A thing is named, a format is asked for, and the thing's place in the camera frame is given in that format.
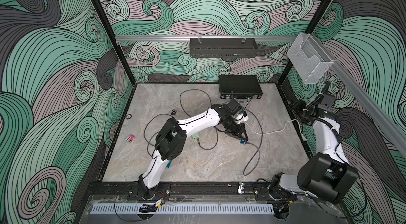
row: white vent grate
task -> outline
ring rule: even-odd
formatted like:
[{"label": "white vent grate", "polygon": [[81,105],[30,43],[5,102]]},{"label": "white vent grate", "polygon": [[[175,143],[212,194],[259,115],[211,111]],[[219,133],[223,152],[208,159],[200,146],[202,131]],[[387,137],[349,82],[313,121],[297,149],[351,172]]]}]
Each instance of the white vent grate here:
[{"label": "white vent grate", "polygon": [[[138,210],[142,204],[128,203],[116,204],[118,214],[140,213]],[[96,203],[92,207],[91,214],[115,214],[114,204]],[[274,214],[272,204],[216,204],[216,203],[166,203],[156,211],[163,214]]]}]

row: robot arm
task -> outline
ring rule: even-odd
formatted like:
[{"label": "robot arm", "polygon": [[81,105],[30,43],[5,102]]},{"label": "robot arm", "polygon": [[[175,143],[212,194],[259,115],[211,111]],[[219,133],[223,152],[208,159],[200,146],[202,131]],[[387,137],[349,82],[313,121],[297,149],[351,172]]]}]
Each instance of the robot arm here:
[{"label": "robot arm", "polygon": [[349,165],[342,150],[342,140],[338,133],[340,119],[332,112],[335,97],[326,93],[328,85],[309,105],[303,100],[290,105],[298,120],[304,125],[313,126],[317,153],[297,175],[275,175],[272,191],[281,189],[337,204],[358,179],[357,170]]},{"label": "robot arm", "polygon": [[184,120],[170,118],[156,136],[155,150],[147,171],[139,176],[139,184],[144,198],[150,198],[160,181],[170,160],[178,157],[188,137],[205,128],[222,124],[225,133],[241,140],[248,140],[245,124],[248,120],[242,106],[234,99],[227,104],[214,104],[199,115]]}]

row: clear plastic panel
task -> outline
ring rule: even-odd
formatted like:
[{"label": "clear plastic panel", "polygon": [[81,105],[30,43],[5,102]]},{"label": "clear plastic panel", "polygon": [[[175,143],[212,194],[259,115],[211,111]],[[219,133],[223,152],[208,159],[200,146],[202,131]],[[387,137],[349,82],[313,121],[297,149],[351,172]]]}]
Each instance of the clear plastic panel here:
[{"label": "clear plastic panel", "polygon": [[311,34],[299,34],[287,55],[305,84],[316,84],[333,62]]}]

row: wallpaper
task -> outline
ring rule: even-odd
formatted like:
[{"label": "wallpaper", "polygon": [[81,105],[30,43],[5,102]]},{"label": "wallpaper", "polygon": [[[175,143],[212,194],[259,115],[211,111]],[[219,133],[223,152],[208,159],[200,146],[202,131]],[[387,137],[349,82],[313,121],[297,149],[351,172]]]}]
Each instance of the wallpaper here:
[{"label": "wallpaper", "polygon": [[[321,0],[101,0],[116,35],[266,35],[304,33]],[[139,82],[217,81],[255,74],[276,82],[290,43],[259,43],[256,58],[190,58],[186,42],[122,42]]]},{"label": "wallpaper", "polygon": [[[315,35],[348,70],[390,119],[406,133],[406,1],[333,0]],[[343,149],[362,177],[368,206],[356,223],[403,224],[406,220],[406,160],[334,71],[315,85],[305,85],[292,69],[283,84],[288,100],[310,101],[331,80],[335,112],[341,119]],[[311,126],[303,126],[315,152]],[[344,200],[358,213],[365,202],[355,185]]]},{"label": "wallpaper", "polygon": [[90,0],[0,14],[0,221],[71,223],[131,85]]}]

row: gray marble surface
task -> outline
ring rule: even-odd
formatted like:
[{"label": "gray marble surface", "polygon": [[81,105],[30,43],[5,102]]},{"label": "gray marble surface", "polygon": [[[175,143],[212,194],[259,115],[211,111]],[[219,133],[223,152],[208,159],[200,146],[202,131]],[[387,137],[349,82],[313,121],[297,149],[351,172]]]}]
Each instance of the gray marble surface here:
[{"label": "gray marble surface", "polygon": [[[261,84],[263,96],[252,100],[247,109],[259,119],[263,132],[281,130],[284,121],[290,117],[283,105],[275,84]],[[185,119],[188,116],[182,111],[179,95],[187,89],[201,89],[210,95],[212,103],[224,103],[220,99],[218,84],[139,84],[129,107],[131,119],[124,120],[119,138],[114,147],[103,181],[136,181],[150,164],[147,154],[147,143],[143,138],[144,128],[154,116],[170,114],[176,109],[175,118]],[[210,106],[208,97],[200,91],[189,91],[182,95],[182,104],[190,115],[197,115]],[[260,132],[258,122],[248,113],[246,121],[255,131]],[[167,115],[154,119],[146,129],[148,139],[158,132]],[[256,135],[246,128],[249,141],[259,145],[261,135]],[[133,142],[125,138],[135,135]],[[208,128],[199,133],[200,144],[210,148],[216,143],[216,130]],[[263,136],[260,148],[261,158],[257,168],[248,176],[242,172],[255,152],[252,145],[242,145],[239,140],[218,133],[218,144],[212,150],[202,150],[192,137],[186,140],[182,153],[174,159],[170,168],[166,168],[161,181],[255,181],[258,178],[271,180],[278,172],[294,174],[307,162],[306,153],[292,125],[287,123],[283,132]],[[246,170],[249,172],[256,163],[254,157]]]}]

